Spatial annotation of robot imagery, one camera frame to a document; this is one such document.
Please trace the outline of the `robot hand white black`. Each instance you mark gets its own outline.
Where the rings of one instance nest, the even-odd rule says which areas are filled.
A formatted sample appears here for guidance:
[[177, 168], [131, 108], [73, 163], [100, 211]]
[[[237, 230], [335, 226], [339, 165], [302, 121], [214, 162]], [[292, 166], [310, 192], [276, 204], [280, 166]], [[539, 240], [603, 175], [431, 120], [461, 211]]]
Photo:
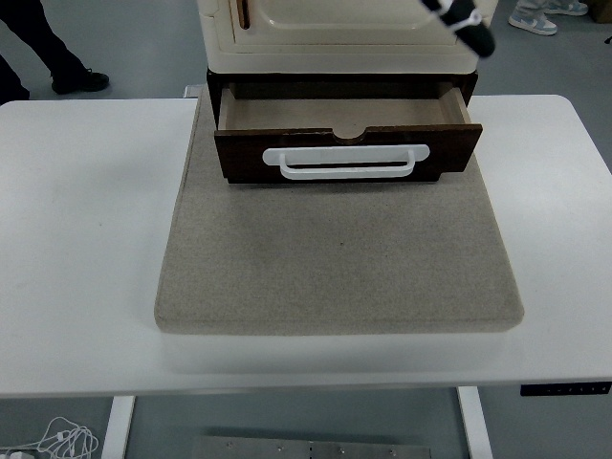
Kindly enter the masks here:
[[473, 1], [421, 0], [421, 3], [479, 57], [489, 57], [494, 53], [493, 35]]

